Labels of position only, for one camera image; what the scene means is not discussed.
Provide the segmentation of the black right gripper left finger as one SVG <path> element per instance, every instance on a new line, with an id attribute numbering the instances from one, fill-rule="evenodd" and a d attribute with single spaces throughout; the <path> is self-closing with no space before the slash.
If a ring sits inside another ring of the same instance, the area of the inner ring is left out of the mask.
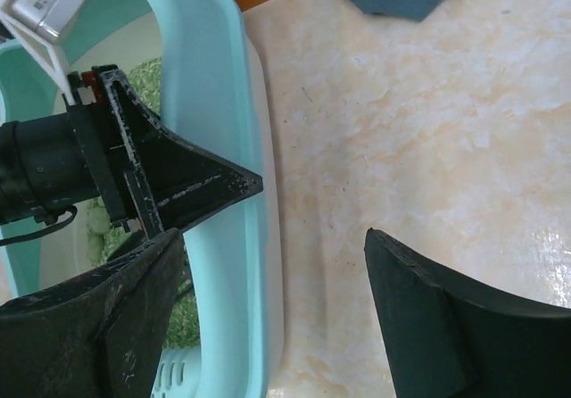
<path id="1" fill-rule="evenodd" d="M 1 307 L 3 397 L 148 397 L 185 259 L 168 230 Z"/>

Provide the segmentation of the teal plastic litter box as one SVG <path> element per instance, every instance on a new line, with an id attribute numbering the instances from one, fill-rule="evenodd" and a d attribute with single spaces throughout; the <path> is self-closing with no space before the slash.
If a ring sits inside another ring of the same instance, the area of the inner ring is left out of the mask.
<path id="1" fill-rule="evenodd" d="M 166 348 L 148 397 L 262 397 L 283 347 L 277 191 L 261 61 L 234 0 L 89 0 L 62 42 L 72 72 L 161 58 L 167 129 L 259 174 L 261 193 L 180 231 L 200 343 Z M 1 46 L 1 126 L 65 112 L 62 91 L 12 36 Z M 1 223 L 14 298 L 99 267 L 87 257 L 88 199 L 52 226 Z M 105 264 L 151 240 L 119 249 Z"/>

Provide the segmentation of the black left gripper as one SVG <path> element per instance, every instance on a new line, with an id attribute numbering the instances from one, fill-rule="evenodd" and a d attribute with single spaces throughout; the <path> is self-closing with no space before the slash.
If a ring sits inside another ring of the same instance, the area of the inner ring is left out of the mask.
<path id="1" fill-rule="evenodd" d="M 259 174 L 167 129 L 117 65 L 69 77 L 65 112 L 1 126 L 1 223 L 52 226 L 99 197 L 112 225 L 148 239 L 187 231 L 263 190 Z"/>

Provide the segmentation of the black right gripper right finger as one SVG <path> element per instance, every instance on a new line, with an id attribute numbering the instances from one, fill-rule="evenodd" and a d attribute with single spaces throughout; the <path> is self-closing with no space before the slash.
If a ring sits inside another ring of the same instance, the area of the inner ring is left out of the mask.
<path id="1" fill-rule="evenodd" d="M 369 229 L 368 278 L 399 397 L 568 397 L 570 310 L 488 286 Z"/>

